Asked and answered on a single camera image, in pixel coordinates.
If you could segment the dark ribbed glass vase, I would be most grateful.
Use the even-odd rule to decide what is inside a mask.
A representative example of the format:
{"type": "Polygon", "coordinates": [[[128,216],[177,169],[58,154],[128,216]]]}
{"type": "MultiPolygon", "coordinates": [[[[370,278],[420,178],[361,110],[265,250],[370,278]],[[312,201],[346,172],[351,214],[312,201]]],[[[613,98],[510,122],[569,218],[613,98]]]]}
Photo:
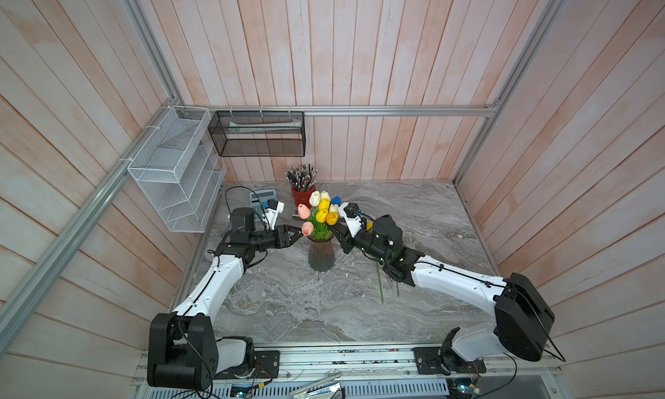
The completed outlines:
{"type": "Polygon", "coordinates": [[[316,272],[327,272],[333,268],[335,262],[335,251],[333,238],[324,241],[316,241],[308,236],[310,247],[308,250],[308,264],[316,272]]]}

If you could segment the orange yellow tulip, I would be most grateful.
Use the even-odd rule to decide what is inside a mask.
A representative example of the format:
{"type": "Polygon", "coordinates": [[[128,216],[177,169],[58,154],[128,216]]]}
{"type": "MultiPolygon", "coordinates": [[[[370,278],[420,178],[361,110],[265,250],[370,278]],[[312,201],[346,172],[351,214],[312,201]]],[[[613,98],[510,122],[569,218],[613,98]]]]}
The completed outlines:
{"type": "Polygon", "coordinates": [[[339,221],[339,213],[338,212],[329,212],[326,216],[326,224],[329,226],[334,226],[338,223],[339,221]]]}

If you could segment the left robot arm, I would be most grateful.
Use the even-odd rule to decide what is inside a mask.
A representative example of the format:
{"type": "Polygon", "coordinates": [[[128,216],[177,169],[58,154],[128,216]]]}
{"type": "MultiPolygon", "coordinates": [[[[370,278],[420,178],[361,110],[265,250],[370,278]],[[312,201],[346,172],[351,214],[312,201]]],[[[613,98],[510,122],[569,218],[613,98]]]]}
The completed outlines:
{"type": "Polygon", "coordinates": [[[245,378],[256,371],[253,340],[240,336],[216,339],[213,322],[232,286],[257,265],[258,252],[288,248],[301,238],[298,228],[276,223],[283,209],[283,203],[269,200],[261,215],[262,230],[256,229],[253,208],[233,210],[230,227],[202,281],[172,312],[158,314],[150,325],[150,386],[203,392],[221,373],[245,378]]]}

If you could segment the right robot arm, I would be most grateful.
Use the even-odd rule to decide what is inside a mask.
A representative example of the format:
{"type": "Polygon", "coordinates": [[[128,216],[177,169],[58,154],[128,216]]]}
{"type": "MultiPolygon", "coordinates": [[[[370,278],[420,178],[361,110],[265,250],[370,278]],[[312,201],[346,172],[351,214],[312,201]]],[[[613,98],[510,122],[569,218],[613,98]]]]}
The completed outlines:
{"type": "Polygon", "coordinates": [[[488,314],[479,325],[449,332],[439,353],[445,371],[502,353],[529,362],[542,359],[555,315],[528,277],[479,274],[435,260],[405,246],[402,229],[389,215],[340,214],[344,222],[336,232],[345,253],[356,248],[393,281],[450,295],[488,314]]]}

